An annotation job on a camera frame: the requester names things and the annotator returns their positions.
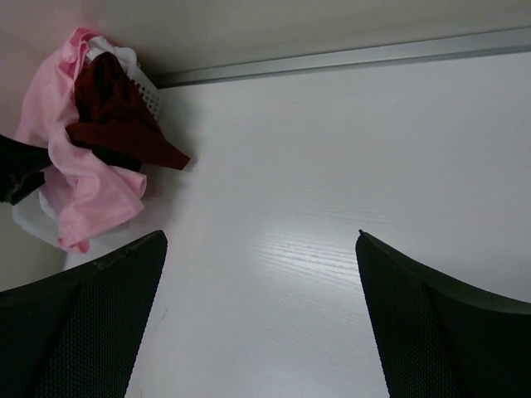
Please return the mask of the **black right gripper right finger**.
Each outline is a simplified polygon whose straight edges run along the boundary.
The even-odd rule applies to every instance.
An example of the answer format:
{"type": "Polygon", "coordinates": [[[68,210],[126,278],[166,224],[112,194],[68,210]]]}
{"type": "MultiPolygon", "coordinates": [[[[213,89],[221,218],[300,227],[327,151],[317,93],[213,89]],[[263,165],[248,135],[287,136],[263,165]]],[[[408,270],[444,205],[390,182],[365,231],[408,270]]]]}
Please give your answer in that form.
{"type": "Polygon", "coordinates": [[[528,397],[530,305],[452,278],[365,231],[356,256],[391,397],[528,397]]]}

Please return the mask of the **pink t shirt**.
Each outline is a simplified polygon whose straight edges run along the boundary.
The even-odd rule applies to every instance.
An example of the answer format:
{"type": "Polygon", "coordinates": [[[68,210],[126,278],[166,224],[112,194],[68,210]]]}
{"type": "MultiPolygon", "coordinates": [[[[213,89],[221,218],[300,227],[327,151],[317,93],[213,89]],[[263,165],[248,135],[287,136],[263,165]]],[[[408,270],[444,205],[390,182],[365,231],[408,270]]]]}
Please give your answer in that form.
{"type": "Polygon", "coordinates": [[[43,147],[51,159],[42,195],[58,217],[57,244],[66,251],[86,253],[90,239],[137,216],[147,178],[113,167],[89,149],[75,146],[66,132],[79,121],[74,85],[85,63],[89,41],[96,34],[76,29],[48,56],[33,76],[22,101],[16,140],[43,147]]]}

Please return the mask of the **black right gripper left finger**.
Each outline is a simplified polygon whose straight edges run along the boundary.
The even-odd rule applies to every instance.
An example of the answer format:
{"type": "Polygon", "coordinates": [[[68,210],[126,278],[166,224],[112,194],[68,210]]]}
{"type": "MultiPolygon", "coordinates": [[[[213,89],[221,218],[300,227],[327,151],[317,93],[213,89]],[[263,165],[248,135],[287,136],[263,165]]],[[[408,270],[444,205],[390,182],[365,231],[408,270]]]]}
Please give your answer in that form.
{"type": "Polygon", "coordinates": [[[168,249],[154,231],[1,293],[3,397],[123,397],[168,249]]]}

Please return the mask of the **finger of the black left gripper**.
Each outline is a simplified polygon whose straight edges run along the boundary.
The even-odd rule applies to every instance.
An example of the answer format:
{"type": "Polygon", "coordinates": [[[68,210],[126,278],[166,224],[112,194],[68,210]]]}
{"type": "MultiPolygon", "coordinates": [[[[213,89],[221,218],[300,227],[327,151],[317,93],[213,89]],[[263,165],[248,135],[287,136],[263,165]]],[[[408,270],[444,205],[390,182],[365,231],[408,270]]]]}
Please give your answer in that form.
{"type": "Polygon", "coordinates": [[[1,136],[1,202],[15,206],[45,183],[48,151],[1,136]]]}

